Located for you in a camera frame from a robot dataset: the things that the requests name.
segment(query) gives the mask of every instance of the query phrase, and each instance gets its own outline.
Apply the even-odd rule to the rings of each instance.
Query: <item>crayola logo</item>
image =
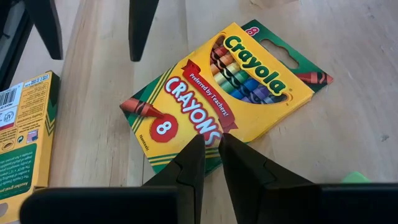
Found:
[[[256,76],[262,79],[262,82],[271,93],[275,96],[280,96],[282,90],[286,89],[286,85],[277,79],[279,73],[274,71],[270,74],[269,69],[257,59],[242,43],[242,40],[238,36],[231,36],[224,40],[224,46],[231,51],[235,56],[235,59],[240,59],[240,65],[242,69],[255,73]]]

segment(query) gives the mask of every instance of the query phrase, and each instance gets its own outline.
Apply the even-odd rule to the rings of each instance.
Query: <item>red ribbon banner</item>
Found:
[[[187,65],[182,68],[182,75],[195,87],[218,115],[218,121],[225,133],[237,129],[235,116],[223,97],[199,74],[200,67],[188,59]]]

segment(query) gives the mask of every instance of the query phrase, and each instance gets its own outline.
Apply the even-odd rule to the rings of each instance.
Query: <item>wooden table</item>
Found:
[[[34,29],[12,84],[62,78],[50,186],[139,186],[154,173],[118,107],[231,22],[257,19],[335,81],[250,145],[314,181],[360,171],[398,180],[398,1],[164,0],[141,62],[128,0],[57,0],[64,61]],[[223,168],[206,177],[202,223],[236,223]]]

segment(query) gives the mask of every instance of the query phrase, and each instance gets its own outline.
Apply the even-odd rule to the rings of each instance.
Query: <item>red circle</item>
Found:
[[[150,126],[149,134],[157,142],[168,142],[175,137],[178,130],[177,120],[171,114],[156,118]]]

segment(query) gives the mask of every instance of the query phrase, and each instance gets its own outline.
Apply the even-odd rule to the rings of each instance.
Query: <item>crayola crayon box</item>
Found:
[[[18,220],[25,198],[47,186],[59,83],[47,72],[0,92],[0,223]]]
[[[298,68],[272,56],[264,39],[287,49]],[[205,136],[209,173],[221,164],[221,133],[250,142],[332,81],[258,21],[232,23],[121,108],[156,173],[196,134]]]

